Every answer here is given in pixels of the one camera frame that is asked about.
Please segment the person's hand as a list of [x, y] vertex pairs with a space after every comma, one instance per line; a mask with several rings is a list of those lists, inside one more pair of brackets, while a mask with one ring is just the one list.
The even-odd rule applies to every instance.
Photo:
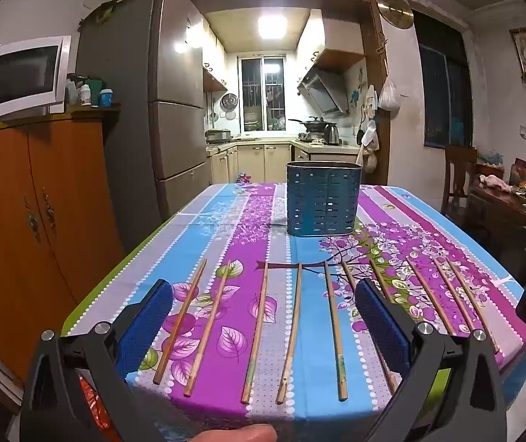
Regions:
[[190, 442], [276, 442], [277, 433], [269, 424], [251, 424], [239, 429], [207, 430]]

